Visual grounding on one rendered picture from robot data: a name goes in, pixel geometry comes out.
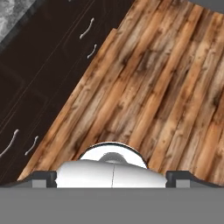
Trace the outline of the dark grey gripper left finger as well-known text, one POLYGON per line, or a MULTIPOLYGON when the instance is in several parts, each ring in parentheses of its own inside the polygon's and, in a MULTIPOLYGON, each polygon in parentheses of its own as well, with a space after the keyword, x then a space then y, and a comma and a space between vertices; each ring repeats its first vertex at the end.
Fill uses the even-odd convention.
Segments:
POLYGON ((30 187, 30 188, 56 188, 56 171, 34 171, 26 178, 9 184, 1 185, 3 187, 30 187))

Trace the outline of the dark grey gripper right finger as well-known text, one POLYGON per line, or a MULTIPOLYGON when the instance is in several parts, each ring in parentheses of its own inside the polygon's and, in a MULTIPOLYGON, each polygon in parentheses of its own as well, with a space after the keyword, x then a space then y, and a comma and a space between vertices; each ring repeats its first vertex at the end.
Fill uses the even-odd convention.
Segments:
POLYGON ((191 174, 189 171, 168 171, 165 174, 167 188, 196 188, 196 187, 215 187, 221 188, 217 185, 205 180, 199 179, 191 174))

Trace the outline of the white round object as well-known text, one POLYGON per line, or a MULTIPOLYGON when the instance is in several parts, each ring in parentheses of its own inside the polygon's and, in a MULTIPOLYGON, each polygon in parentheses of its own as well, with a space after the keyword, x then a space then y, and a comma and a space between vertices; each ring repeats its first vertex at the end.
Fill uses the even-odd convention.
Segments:
POLYGON ((124 143, 104 142, 57 170, 58 188, 165 188, 166 178, 151 171, 140 153, 124 143))

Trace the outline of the dark brown cupboard run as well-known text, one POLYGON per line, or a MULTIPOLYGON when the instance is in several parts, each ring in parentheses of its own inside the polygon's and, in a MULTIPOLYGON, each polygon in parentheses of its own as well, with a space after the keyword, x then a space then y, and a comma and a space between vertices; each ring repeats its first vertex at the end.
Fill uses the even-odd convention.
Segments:
POLYGON ((0 153, 19 129, 0 158, 0 186, 17 180, 103 41, 133 2, 34 0, 0 43, 0 153), (91 30, 80 39, 91 18, 91 30), (25 156, 35 136, 38 141, 25 156))

